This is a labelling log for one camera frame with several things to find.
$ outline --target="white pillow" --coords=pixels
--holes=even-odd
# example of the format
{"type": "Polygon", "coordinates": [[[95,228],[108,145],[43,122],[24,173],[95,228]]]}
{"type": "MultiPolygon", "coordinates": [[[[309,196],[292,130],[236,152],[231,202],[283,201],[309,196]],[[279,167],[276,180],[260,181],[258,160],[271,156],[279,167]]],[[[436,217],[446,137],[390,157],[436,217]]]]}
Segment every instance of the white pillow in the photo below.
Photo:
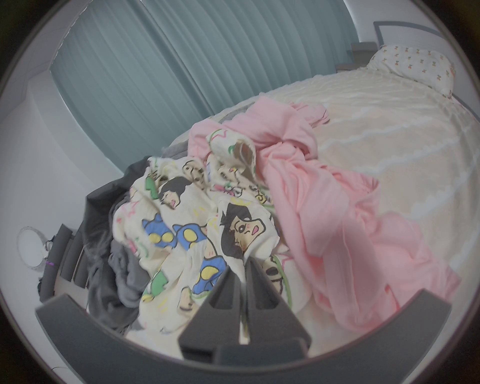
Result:
{"type": "Polygon", "coordinates": [[[384,45],[370,59],[367,68],[397,74],[428,85],[445,97],[452,97],[455,69],[440,52],[384,45]]]}

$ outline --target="cartoon black hair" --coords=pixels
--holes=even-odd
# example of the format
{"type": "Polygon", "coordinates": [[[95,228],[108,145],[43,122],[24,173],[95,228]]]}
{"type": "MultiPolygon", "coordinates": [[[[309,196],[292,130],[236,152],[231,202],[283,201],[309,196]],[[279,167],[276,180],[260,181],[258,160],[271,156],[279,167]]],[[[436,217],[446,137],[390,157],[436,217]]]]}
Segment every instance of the cartoon black hair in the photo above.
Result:
{"type": "Polygon", "coordinates": [[[225,256],[243,259],[242,249],[239,245],[235,244],[235,231],[230,229],[235,217],[243,221],[250,221],[252,219],[252,215],[246,206],[229,203],[226,214],[222,214],[220,220],[220,225],[224,226],[220,246],[225,256]]]}
{"type": "Polygon", "coordinates": [[[165,184],[162,185],[160,189],[160,200],[163,200],[163,197],[168,191],[176,192],[179,197],[179,204],[180,204],[180,196],[182,193],[185,192],[185,187],[190,185],[192,182],[182,176],[174,177],[173,179],[167,181],[165,184]]]}

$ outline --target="mattress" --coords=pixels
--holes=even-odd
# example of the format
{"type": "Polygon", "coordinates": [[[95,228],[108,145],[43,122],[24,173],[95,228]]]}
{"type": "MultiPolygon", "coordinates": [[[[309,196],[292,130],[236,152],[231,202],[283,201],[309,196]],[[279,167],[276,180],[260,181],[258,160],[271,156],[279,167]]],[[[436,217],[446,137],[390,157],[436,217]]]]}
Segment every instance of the mattress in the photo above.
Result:
{"type": "MultiPolygon", "coordinates": [[[[452,314],[425,364],[458,325],[480,279],[475,272],[480,266],[480,123],[460,103],[423,84],[365,68],[315,76],[267,95],[285,103],[322,103],[331,120],[314,129],[319,160],[378,178],[380,212],[393,210],[417,221],[434,254],[462,277],[452,314]]],[[[211,119],[220,121],[256,98],[211,119]]],[[[313,302],[299,318],[314,335],[311,356],[360,336],[340,328],[313,302]]]]}

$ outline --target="pink sweatshirt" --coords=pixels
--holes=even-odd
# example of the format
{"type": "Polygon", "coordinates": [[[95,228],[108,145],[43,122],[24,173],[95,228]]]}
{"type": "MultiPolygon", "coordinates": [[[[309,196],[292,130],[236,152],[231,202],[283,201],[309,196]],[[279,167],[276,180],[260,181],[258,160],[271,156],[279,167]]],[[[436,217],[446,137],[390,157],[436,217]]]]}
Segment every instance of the pink sweatshirt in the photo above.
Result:
{"type": "Polygon", "coordinates": [[[317,160],[311,126],[327,121],[323,106],[263,96],[222,125],[196,123],[188,155],[205,161],[205,138],[221,128],[252,139],[257,173],[270,189],[291,254],[317,304],[345,328],[377,327],[423,288],[450,301],[460,278],[433,257],[415,222],[393,212],[378,215],[378,180],[317,160]]]}

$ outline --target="teal curtain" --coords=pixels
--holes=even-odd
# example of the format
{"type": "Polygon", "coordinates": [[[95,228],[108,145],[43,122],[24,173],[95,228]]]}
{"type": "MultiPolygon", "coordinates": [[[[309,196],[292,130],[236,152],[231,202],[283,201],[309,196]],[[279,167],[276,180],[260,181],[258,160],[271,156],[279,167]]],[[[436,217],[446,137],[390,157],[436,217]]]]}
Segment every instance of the teal curtain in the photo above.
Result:
{"type": "Polygon", "coordinates": [[[94,0],[50,70],[125,169],[224,108],[334,73],[357,41],[342,0],[94,0]]]}

